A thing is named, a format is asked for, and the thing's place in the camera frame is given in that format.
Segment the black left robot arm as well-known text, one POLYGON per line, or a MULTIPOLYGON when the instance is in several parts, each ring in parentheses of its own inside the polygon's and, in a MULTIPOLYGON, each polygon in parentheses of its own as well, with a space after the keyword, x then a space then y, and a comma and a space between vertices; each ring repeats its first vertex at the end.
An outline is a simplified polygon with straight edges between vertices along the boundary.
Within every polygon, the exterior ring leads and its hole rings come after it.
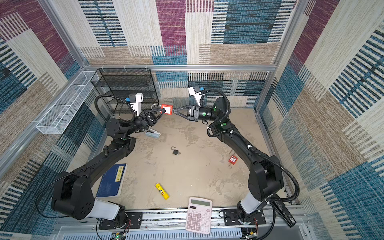
POLYGON ((92 186, 115 163, 133 152, 136 138, 133 133, 142 133, 154 126, 166 113, 166 109, 145 109, 136 115, 130 103, 116 96, 113 99, 128 106, 133 117, 130 120, 109 119, 107 121, 107 136, 112 137, 112 142, 105 146, 103 152, 98 154, 83 166, 68 172, 61 172, 56 179, 45 186, 37 195, 35 208, 49 187, 53 187, 52 210, 61 213, 62 218, 105 219, 122 224, 125 222, 125 207, 119 204, 107 203, 106 211, 102 211, 99 201, 92 192, 92 186))

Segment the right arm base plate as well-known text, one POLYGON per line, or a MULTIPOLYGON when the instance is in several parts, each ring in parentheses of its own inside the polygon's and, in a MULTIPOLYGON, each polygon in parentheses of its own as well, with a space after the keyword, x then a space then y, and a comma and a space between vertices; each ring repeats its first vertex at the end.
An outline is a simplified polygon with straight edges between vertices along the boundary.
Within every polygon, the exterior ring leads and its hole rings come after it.
POLYGON ((241 216, 238 214, 237 209, 221 209, 219 211, 219 217, 224 219, 225 226, 266 224, 265 215, 262 210, 256 211, 251 216, 241 220, 241 216))

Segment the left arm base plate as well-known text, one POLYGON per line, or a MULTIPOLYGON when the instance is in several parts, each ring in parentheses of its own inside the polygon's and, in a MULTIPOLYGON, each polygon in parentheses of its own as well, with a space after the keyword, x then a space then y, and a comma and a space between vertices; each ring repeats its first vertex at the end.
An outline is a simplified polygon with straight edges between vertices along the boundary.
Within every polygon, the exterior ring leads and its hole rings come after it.
POLYGON ((99 223, 98 230, 128 230, 139 229, 142 224, 143 212, 126 212, 122 223, 117 220, 104 220, 99 223))

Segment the small black padlock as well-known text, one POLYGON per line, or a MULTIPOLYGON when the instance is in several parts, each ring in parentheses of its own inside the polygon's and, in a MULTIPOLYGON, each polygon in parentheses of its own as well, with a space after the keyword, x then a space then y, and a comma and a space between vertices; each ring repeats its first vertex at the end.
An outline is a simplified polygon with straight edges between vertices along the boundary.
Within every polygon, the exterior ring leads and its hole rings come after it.
POLYGON ((173 151, 173 155, 180 155, 181 152, 179 150, 177 150, 174 146, 171 147, 171 150, 173 151))

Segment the red padlock with key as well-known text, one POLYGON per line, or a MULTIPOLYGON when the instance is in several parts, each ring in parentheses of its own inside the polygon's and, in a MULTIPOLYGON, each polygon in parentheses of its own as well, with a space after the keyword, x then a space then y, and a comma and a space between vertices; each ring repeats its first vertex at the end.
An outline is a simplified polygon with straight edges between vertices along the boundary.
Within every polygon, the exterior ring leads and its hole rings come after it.
POLYGON ((151 106, 151 109, 165 109, 165 115, 172 115, 173 114, 173 106, 172 105, 158 105, 153 104, 151 106))

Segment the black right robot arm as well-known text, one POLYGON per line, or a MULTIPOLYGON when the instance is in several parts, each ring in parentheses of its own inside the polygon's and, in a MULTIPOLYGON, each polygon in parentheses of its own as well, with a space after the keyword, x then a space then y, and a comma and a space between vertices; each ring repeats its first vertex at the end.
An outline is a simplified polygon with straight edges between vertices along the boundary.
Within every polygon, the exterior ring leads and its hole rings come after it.
POLYGON ((188 92, 197 104, 174 109, 174 114, 191 122, 208 124, 207 135, 229 146, 250 171, 249 192, 237 205, 239 222, 250 223, 266 205, 271 205, 286 224, 293 227, 296 221, 284 203, 299 196, 300 186, 294 175, 281 165, 279 158, 261 152, 239 132, 230 121, 230 101, 223 92, 203 87, 190 87, 188 92))

